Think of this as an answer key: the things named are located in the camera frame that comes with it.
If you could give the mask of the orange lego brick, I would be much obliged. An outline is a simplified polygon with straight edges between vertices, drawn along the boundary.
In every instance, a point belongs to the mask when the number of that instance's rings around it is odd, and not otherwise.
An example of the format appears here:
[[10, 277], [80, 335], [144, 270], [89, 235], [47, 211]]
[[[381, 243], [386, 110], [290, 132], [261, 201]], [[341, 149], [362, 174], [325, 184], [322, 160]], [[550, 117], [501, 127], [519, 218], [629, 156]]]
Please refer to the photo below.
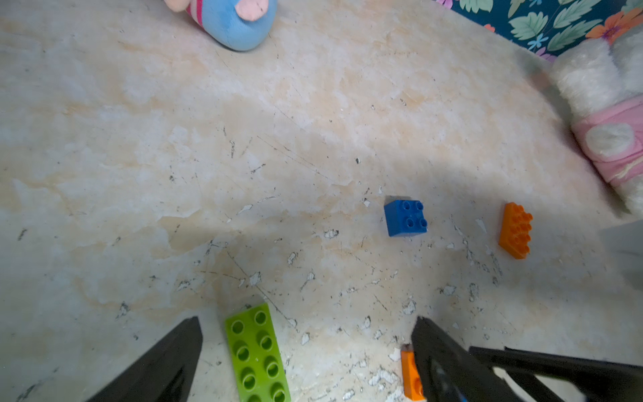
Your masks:
[[498, 244], [517, 260], [526, 259], [530, 252], [532, 220], [533, 216], [521, 205], [514, 202], [505, 205]]
[[426, 401], [424, 389], [415, 363], [415, 354], [410, 350], [400, 352], [404, 395], [411, 401]]

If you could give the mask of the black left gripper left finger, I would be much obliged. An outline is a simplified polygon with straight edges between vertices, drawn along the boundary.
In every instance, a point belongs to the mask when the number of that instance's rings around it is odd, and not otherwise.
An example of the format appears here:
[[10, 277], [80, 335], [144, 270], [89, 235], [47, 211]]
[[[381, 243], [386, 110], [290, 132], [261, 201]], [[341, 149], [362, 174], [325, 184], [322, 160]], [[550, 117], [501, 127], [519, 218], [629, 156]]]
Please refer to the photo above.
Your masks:
[[199, 319], [187, 318], [90, 400], [186, 402], [202, 346]]

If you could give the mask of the blue square lego brick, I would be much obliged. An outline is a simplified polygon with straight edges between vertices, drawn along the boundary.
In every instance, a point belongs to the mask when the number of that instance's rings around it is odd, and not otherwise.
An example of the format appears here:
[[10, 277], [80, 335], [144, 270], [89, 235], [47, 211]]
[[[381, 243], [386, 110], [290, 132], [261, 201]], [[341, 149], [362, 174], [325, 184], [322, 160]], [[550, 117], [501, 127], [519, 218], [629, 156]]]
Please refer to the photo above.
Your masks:
[[422, 202], [398, 199], [383, 208], [390, 237], [411, 237], [427, 232], [428, 222]]

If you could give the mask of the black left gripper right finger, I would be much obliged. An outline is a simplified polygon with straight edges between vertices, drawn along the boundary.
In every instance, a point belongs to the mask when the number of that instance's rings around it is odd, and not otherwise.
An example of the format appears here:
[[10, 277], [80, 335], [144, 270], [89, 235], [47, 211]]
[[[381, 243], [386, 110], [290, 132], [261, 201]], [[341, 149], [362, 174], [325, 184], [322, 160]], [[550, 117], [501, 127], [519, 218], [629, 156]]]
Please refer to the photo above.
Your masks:
[[507, 384], [430, 318], [417, 318], [411, 341], [428, 401], [507, 400]]

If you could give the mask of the green lego brick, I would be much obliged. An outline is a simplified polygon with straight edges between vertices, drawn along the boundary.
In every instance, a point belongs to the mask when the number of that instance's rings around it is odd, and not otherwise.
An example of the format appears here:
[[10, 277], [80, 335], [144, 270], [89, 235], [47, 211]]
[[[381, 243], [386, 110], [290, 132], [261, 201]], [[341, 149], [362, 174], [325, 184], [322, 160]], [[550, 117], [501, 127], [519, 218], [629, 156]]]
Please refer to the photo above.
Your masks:
[[285, 366], [266, 303], [225, 320], [225, 331], [239, 400], [291, 400]]

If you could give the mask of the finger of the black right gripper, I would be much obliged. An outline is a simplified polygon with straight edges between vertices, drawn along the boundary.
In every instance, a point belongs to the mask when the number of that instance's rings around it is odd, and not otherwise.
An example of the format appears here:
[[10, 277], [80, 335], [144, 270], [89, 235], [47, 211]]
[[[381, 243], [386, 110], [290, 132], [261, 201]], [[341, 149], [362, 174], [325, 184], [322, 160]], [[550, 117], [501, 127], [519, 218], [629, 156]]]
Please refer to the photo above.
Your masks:
[[505, 348], [469, 348], [489, 368], [507, 375], [536, 401], [560, 401], [540, 376], [574, 385], [587, 401], [641, 401], [641, 366]]

